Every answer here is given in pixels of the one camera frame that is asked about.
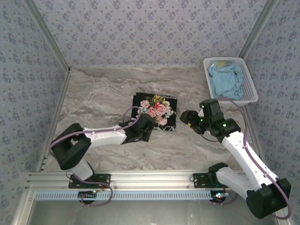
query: wall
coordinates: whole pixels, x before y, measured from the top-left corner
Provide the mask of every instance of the wall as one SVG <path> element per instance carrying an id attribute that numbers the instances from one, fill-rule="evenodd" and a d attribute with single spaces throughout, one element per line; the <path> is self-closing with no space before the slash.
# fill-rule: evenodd
<path id="1" fill-rule="evenodd" d="M 300 224 L 300 2 L 281 0 L 246 63 L 259 95 L 250 106 L 271 169 L 292 184 Z"/>
<path id="2" fill-rule="evenodd" d="M 35 0 L 70 67 L 237 56 L 266 0 Z"/>
<path id="3" fill-rule="evenodd" d="M 21 0 L 0 1 L 0 224 L 34 171 L 64 74 Z"/>

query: light blue towel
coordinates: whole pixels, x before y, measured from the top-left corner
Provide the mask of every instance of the light blue towel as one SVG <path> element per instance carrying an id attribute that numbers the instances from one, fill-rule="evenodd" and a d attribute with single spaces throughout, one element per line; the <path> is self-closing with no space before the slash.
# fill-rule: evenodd
<path id="1" fill-rule="evenodd" d="M 215 63 L 208 69 L 214 98 L 241 100 L 244 94 L 243 71 L 236 63 Z"/>

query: robotic arm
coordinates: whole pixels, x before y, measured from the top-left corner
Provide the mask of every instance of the robotic arm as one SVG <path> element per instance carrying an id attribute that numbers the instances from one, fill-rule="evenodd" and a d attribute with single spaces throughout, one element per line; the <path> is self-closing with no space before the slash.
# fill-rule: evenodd
<path id="1" fill-rule="evenodd" d="M 287 179 L 279 179 L 258 157 L 246 142 L 251 156 L 265 170 L 262 173 L 254 164 L 244 149 L 243 133 L 233 119 L 224 119 L 217 100 L 209 99 L 200 103 L 200 112 L 185 111 L 180 120 L 188 124 L 196 133 L 204 134 L 210 131 L 235 157 L 247 178 L 234 172 L 225 163 L 219 163 L 209 168 L 208 177 L 212 184 L 223 184 L 243 197 L 251 212 L 257 218 L 263 218 L 287 206 L 286 201 L 266 177 L 268 174 L 282 188 L 287 197 L 291 191 L 291 184 Z"/>
<path id="2" fill-rule="evenodd" d="M 149 115 L 142 114 L 134 125 L 128 127 L 130 122 L 132 120 L 103 129 L 82 128 L 79 123 L 74 123 L 53 142 L 74 132 L 82 131 L 82 134 L 72 135 L 54 145 L 52 147 L 53 155 L 62 170 L 69 170 L 80 179 L 87 180 L 94 174 L 89 163 L 82 159 L 88 149 L 107 144 L 148 142 L 155 126 L 154 120 Z"/>

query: gray marble table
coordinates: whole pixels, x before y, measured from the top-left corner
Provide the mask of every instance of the gray marble table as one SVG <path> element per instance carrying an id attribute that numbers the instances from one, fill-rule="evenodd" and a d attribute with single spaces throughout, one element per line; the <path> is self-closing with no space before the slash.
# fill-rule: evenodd
<path id="1" fill-rule="evenodd" d="M 96 171 L 202 170 L 218 162 L 240 169 L 221 144 L 204 140 L 179 120 L 183 111 L 198 111 L 199 102 L 210 98 L 203 68 L 72 69 L 55 136 L 76 122 L 86 128 L 105 128 L 120 123 L 136 92 L 177 97 L 176 131 L 154 130 L 149 142 L 89 149 L 84 159 Z M 223 112 L 225 118 L 235 119 L 244 129 L 243 119 L 236 108 L 223 108 Z M 44 169 L 60 171 L 51 156 Z"/>

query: white plastic basket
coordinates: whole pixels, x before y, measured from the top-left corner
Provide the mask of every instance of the white plastic basket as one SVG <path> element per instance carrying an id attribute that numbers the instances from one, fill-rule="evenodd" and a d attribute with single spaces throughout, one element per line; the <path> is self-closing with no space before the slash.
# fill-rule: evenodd
<path id="1" fill-rule="evenodd" d="M 203 61 L 205 75 L 206 75 L 206 79 L 207 79 L 207 83 L 208 83 L 208 88 L 210 90 L 210 97 L 214 98 L 212 91 L 211 91 L 210 79 L 209 79 L 207 69 L 209 68 L 209 66 L 211 66 L 215 62 L 222 62 L 222 61 L 235 62 L 235 63 L 239 64 L 243 70 L 244 95 L 243 95 L 242 100 L 234 101 L 234 102 L 240 106 L 246 105 L 251 102 L 257 102 L 258 95 L 257 95 L 256 89 L 255 89 L 255 86 L 253 84 L 251 75 L 249 73 L 249 70 L 247 68 L 247 65 L 243 59 L 238 58 L 238 57 L 212 57 L 212 58 L 206 58 Z M 219 104 L 220 104 L 220 106 L 232 106 L 233 105 L 229 101 L 220 101 Z"/>

